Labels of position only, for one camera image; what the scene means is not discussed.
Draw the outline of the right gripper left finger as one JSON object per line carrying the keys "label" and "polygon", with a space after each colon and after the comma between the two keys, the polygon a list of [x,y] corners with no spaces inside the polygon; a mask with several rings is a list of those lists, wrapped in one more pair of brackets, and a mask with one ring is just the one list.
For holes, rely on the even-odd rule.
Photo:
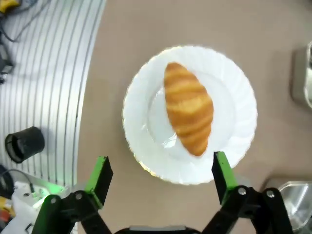
{"label": "right gripper left finger", "polygon": [[67,197],[49,195],[45,198],[33,234],[69,234],[80,222],[87,234],[110,234],[99,215],[103,208],[113,171],[108,157],[98,157],[84,189],[71,192]]}

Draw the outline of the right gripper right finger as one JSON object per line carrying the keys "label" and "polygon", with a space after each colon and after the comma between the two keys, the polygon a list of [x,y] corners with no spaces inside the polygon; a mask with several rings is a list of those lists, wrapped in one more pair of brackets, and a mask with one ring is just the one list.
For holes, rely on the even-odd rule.
{"label": "right gripper right finger", "polygon": [[277,188],[262,192],[239,185],[224,152],[215,152],[212,173],[221,205],[203,234],[229,234],[238,219],[249,219],[257,234],[292,234],[287,210]]}

